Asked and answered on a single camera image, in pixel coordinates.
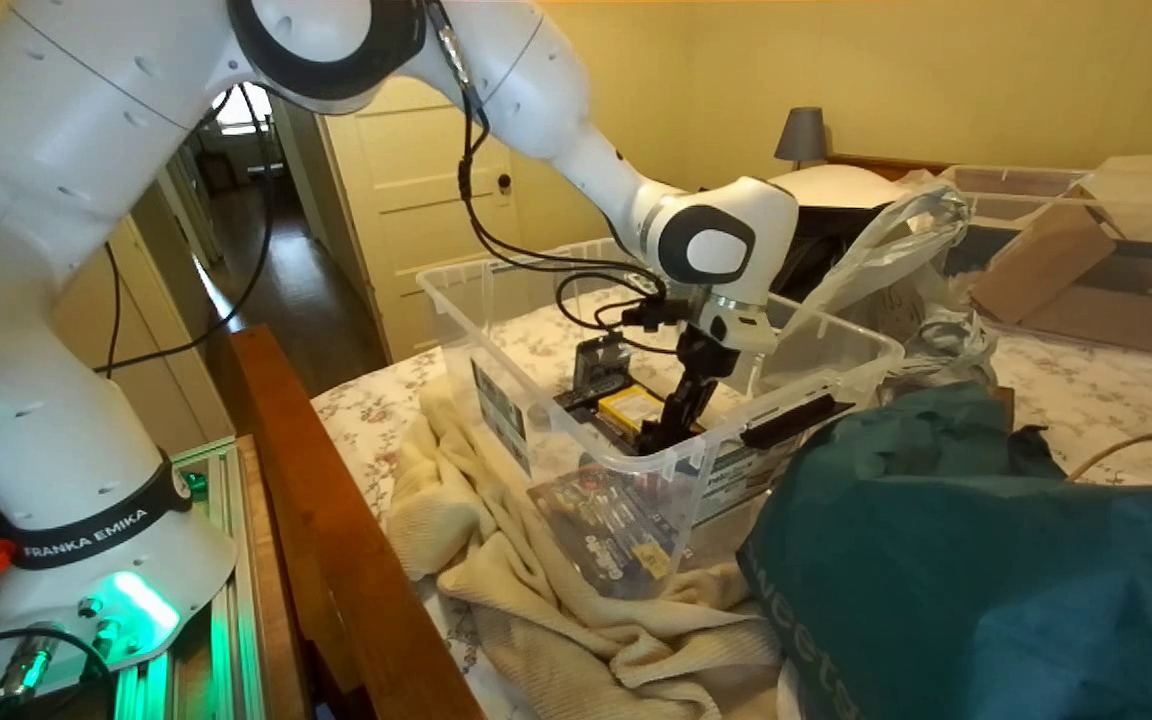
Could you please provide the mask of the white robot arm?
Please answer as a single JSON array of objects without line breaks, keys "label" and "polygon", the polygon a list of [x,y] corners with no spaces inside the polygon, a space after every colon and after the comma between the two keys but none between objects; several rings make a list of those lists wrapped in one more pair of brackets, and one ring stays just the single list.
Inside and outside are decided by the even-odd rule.
[{"label": "white robot arm", "polygon": [[145,201],[220,94],[352,113],[411,76],[611,227],[618,262],[694,296],[688,335],[748,353],[795,201],[684,193],[589,118],[578,65],[531,0],[10,0],[0,14],[0,699],[170,646],[228,585],[208,529],[116,378],[51,328],[51,296]]}]

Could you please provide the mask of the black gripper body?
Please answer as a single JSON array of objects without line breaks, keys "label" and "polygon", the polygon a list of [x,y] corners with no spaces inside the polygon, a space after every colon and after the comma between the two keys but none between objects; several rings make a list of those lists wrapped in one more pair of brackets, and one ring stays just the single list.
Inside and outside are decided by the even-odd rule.
[{"label": "black gripper body", "polygon": [[764,306],[741,299],[706,299],[674,340],[674,360],[684,366],[674,390],[702,397],[737,366],[741,356],[772,353],[777,343],[778,333]]}]

